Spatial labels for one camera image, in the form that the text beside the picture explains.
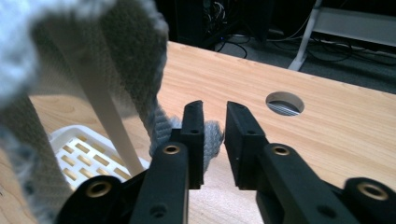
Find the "knitted fabric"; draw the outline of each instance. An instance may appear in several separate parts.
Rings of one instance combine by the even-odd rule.
[[[39,223],[53,222],[71,190],[28,94],[85,99],[45,25],[54,21],[78,25],[120,115],[137,113],[142,119],[150,154],[169,139],[172,128],[157,102],[168,30],[152,1],[0,0],[0,148]],[[218,138],[205,149],[205,168],[222,140],[215,126],[210,130]]]

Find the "screw hole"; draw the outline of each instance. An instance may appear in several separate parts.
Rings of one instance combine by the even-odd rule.
[[[177,154],[180,151],[179,147],[176,146],[168,146],[163,149],[163,152],[166,154]]]
[[[320,205],[317,207],[318,211],[325,217],[336,218],[337,214],[327,205]]]
[[[379,186],[373,185],[370,183],[366,183],[366,182],[360,183],[358,185],[358,190],[362,194],[366,195],[367,197],[370,197],[372,199],[379,200],[379,201],[385,201],[389,197],[388,194],[383,189],[381,189]]]
[[[96,181],[88,186],[86,194],[90,198],[99,198],[109,193],[110,190],[111,190],[110,183],[106,181]]]
[[[284,147],[274,147],[273,151],[276,155],[279,155],[279,156],[287,156],[290,154],[290,151]]]
[[[154,218],[161,218],[166,215],[166,206],[165,204],[156,204],[151,207],[149,210],[149,214]]]

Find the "white plastic basket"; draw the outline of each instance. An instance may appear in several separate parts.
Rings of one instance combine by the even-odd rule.
[[[81,125],[53,132],[49,142],[72,189],[97,175],[113,175],[122,182],[131,178],[110,140]],[[147,169],[149,163],[139,158]]]

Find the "dark floor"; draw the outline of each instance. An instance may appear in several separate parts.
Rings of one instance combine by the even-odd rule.
[[[254,38],[244,35],[231,35],[220,52],[247,59],[288,68],[297,54],[301,39],[288,41],[268,41],[264,45]],[[396,94],[396,56],[388,49],[366,49],[352,43],[339,47],[323,41],[312,41],[308,45],[307,59],[301,72],[326,77],[345,83]],[[222,43],[216,45],[219,50]]]

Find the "light wood surface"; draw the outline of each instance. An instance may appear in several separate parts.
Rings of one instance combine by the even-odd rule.
[[[268,94],[287,91],[305,105],[284,117],[265,104]],[[246,105],[270,142],[296,149],[324,180],[342,187],[353,176],[376,179],[396,189],[396,95],[254,63],[220,53],[169,44],[159,101],[169,116],[185,104],[204,101],[205,119],[224,128],[226,103]],[[82,124],[106,136],[89,105],[67,96],[33,102],[48,133]],[[137,154],[149,160],[149,139],[138,118],[124,121]],[[0,223],[31,223],[4,155],[0,155]],[[225,148],[209,165],[205,185],[190,191],[190,223],[260,223],[255,192],[234,186]]]

